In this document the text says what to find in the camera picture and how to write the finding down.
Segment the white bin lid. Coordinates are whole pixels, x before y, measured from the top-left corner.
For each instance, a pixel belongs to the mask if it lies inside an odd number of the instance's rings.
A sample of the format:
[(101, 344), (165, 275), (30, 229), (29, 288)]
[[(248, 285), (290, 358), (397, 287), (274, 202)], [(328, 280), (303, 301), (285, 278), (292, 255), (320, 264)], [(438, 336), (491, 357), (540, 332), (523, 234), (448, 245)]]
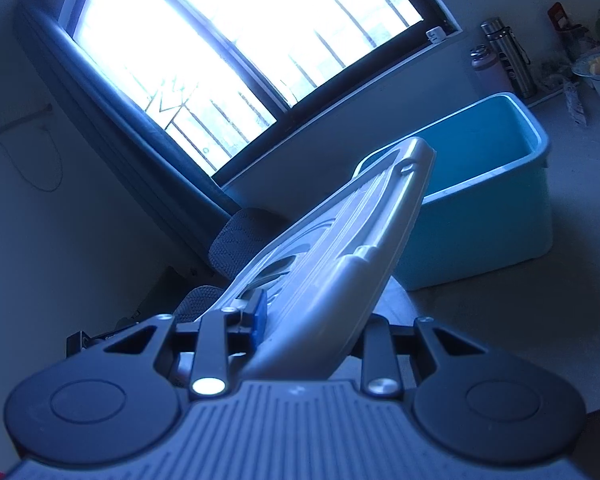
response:
[(389, 148), (268, 243), (212, 309), (266, 293), (263, 337), (240, 350), (230, 378), (323, 379), (351, 350), (404, 251), (434, 150), (421, 138)]

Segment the small white cup on sill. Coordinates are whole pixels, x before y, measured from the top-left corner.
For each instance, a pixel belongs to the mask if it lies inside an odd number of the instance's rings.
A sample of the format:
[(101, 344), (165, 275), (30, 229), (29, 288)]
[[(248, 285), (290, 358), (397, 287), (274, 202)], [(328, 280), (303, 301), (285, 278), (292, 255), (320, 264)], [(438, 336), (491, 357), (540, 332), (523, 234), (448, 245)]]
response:
[(441, 26), (436, 26), (427, 30), (426, 36), (430, 44), (441, 44), (446, 39), (446, 32)]

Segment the teal plastic storage bin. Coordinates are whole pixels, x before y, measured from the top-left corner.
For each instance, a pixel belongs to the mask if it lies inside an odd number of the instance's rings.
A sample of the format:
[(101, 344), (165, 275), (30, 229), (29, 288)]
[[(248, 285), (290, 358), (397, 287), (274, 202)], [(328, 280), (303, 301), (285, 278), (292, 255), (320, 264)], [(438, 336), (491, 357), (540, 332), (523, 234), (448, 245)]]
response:
[(415, 134), (436, 161), (393, 271), (405, 290), (472, 278), (552, 248), (550, 139), (520, 99), (492, 94)]

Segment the dark fabric chair far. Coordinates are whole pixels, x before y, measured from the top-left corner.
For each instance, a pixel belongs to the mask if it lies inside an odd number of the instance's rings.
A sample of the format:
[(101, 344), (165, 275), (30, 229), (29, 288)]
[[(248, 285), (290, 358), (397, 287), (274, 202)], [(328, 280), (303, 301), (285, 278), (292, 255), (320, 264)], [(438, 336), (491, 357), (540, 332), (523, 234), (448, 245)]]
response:
[(244, 208), (219, 232), (208, 251), (212, 268), (233, 281), (239, 272), (290, 222), (278, 214), (259, 208)]

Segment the snack packet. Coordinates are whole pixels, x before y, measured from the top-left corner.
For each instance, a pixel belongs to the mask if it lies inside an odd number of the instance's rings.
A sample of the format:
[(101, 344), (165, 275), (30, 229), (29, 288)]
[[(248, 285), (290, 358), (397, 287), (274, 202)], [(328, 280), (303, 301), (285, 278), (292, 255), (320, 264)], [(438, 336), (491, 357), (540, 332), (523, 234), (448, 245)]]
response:
[(568, 114), (573, 123), (579, 127), (586, 127), (588, 120), (586, 119), (577, 86), (570, 80), (564, 80), (562, 82), (562, 92), (564, 92)]

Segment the pink thermos bottle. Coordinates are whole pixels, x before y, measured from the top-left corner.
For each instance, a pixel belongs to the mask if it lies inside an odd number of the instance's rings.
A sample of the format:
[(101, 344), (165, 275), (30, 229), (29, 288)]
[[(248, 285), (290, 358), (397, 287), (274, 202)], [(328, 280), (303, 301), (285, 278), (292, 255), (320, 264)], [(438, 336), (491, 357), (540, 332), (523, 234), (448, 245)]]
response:
[(514, 89), (498, 56), (485, 44), (470, 50), (470, 64), (481, 87), (487, 94), (509, 92)]

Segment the steel thermos flask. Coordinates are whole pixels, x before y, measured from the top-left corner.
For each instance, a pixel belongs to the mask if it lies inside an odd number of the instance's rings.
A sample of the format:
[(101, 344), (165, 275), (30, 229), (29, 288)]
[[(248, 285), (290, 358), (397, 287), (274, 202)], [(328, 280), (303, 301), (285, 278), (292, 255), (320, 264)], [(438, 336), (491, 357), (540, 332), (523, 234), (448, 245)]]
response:
[(530, 72), (530, 58), (521, 47), (512, 29), (500, 18), (488, 18), (480, 25), (486, 40), (500, 59), (512, 86), (521, 99), (530, 99), (538, 93)]

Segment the red black box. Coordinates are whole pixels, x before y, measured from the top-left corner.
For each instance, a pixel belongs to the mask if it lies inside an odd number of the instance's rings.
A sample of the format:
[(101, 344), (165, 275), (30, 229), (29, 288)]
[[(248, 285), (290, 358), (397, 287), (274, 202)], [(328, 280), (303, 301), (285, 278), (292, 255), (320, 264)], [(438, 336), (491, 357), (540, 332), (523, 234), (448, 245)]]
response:
[(568, 58), (575, 58), (579, 53), (579, 40), (576, 35), (577, 27), (571, 24), (564, 7), (560, 2), (555, 2), (547, 10), (547, 15)]

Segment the dark fabric chair near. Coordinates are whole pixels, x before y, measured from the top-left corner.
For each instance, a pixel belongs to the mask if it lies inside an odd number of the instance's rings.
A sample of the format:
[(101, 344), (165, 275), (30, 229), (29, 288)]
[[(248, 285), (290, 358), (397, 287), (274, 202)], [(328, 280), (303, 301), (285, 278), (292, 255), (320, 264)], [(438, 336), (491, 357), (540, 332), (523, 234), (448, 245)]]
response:
[(219, 287), (204, 285), (191, 290), (173, 312), (177, 323), (195, 322), (224, 294)]

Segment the dark fabric chair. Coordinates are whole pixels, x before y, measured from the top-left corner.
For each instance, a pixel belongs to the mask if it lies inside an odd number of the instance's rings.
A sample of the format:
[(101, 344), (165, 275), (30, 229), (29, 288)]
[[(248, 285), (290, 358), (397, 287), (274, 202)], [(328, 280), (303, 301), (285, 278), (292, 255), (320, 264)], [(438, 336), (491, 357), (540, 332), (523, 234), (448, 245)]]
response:
[(224, 294), (219, 287), (204, 285), (191, 290), (173, 312), (177, 323), (195, 322)]
[(239, 272), (290, 222), (278, 214), (259, 208), (244, 208), (219, 232), (208, 251), (212, 268), (233, 281)]

